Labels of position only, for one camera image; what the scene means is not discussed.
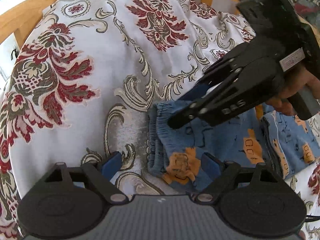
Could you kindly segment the right hand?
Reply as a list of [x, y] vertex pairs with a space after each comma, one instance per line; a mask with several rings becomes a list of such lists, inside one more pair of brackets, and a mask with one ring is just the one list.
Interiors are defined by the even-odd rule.
[[287, 116], [296, 115], [294, 107], [287, 101], [287, 98], [296, 94], [304, 86], [307, 86], [313, 97], [317, 100], [320, 99], [320, 83], [319, 79], [312, 75], [303, 64], [297, 64], [292, 72], [289, 74], [289, 79], [286, 81], [284, 88], [281, 92], [274, 97], [267, 100], [265, 103], [272, 106], [276, 111], [283, 113]]

